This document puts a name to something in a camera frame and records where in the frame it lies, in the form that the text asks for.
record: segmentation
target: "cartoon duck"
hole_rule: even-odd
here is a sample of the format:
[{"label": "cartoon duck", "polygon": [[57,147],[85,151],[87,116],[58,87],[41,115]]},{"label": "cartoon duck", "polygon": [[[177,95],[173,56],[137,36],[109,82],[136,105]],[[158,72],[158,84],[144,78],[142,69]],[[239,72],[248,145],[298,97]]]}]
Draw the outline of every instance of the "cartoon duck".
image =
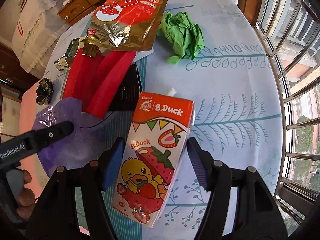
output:
[{"label": "cartoon duck", "polygon": [[148,166],[139,159],[128,158],[121,167],[123,181],[130,191],[146,198],[164,199],[167,189],[162,185],[160,175],[152,176]]}]

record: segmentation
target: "snack bag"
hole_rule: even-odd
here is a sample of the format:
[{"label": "snack bag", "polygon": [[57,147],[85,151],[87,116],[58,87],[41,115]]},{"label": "snack bag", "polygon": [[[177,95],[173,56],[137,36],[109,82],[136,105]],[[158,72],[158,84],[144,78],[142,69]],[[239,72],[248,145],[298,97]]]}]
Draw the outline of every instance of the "snack bag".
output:
[{"label": "snack bag", "polygon": [[151,50],[168,0],[107,0],[92,15],[84,43],[110,50]]},{"label": "snack bag", "polygon": [[170,197],[194,102],[142,92],[116,182],[113,208],[152,227]]}]

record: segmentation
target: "light blue tablecloth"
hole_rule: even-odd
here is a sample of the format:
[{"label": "light blue tablecloth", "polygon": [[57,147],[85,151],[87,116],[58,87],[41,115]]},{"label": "light blue tablecloth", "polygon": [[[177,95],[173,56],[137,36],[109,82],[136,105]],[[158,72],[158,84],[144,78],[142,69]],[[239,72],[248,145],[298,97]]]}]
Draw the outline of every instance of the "light blue tablecloth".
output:
[{"label": "light blue tablecloth", "polygon": [[[169,65],[166,59],[172,48],[156,38],[155,52],[138,62],[143,89],[166,94],[175,88],[177,97],[194,100],[196,122],[190,136],[232,168],[256,167],[274,193],[281,159],[281,110],[268,59],[254,30],[231,0],[169,0],[168,11],[188,12],[203,31],[206,48],[194,60]],[[107,138],[107,147],[117,136],[127,137],[131,115],[118,113],[97,132]],[[188,154],[183,156],[173,189],[153,228],[111,208],[114,186],[103,193],[118,239],[193,239],[210,194],[199,186]],[[233,189],[224,233],[232,230],[235,206]],[[81,207],[78,214],[85,226]]]}]

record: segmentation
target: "pennant flag illustration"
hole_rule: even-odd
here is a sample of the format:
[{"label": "pennant flag illustration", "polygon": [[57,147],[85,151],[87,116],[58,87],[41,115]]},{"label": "pennant flag illustration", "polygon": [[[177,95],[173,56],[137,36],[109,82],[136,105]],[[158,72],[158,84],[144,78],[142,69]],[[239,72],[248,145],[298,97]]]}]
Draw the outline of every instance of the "pennant flag illustration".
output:
[{"label": "pennant flag illustration", "polygon": [[180,128],[178,125],[174,125],[174,134],[180,133],[182,131],[183,131],[183,129]]},{"label": "pennant flag illustration", "polygon": [[168,123],[169,123],[169,121],[159,120],[160,130],[162,130],[162,128],[165,127]]},{"label": "pennant flag illustration", "polygon": [[133,125],[133,128],[134,128],[134,131],[136,132],[138,127],[140,126],[139,123],[135,123],[135,122],[132,122],[132,125]]},{"label": "pennant flag illustration", "polygon": [[157,122],[158,122],[158,120],[153,120],[153,121],[147,122],[147,125],[149,126],[151,131],[154,128],[154,126],[156,125]]}]

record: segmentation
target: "b.duck juice box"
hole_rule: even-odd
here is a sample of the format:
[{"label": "b.duck juice box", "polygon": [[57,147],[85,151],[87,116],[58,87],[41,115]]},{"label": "b.duck juice box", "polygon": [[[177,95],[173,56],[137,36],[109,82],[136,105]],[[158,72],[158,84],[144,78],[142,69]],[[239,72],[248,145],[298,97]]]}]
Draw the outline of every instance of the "b.duck juice box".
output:
[{"label": "b.duck juice box", "polygon": [[170,196],[194,102],[142,92],[116,182],[113,208],[152,227]]}]

